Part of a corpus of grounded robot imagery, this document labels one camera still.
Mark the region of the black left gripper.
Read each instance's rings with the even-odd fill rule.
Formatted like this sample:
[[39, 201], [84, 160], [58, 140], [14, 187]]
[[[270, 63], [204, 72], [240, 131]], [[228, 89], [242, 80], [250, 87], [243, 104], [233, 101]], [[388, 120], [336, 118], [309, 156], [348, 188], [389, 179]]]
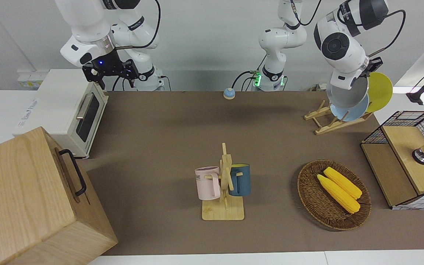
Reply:
[[375, 72], [383, 64], [381, 57], [375, 57], [373, 59], [366, 56], [367, 66], [366, 72], [361, 73], [361, 78], [369, 78], [372, 72]]

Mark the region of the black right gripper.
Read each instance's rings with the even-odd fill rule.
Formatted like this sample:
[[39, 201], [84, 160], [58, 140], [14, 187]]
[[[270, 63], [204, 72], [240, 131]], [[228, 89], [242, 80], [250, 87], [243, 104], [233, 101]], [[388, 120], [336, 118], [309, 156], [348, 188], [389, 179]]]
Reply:
[[94, 82], [105, 89], [104, 77], [123, 77], [128, 80], [131, 88], [135, 88], [135, 80], [139, 79], [139, 72], [133, 60], [122, 62], [117, 50], [100, 56], [82, 66], [82, 71], [88, 82]]

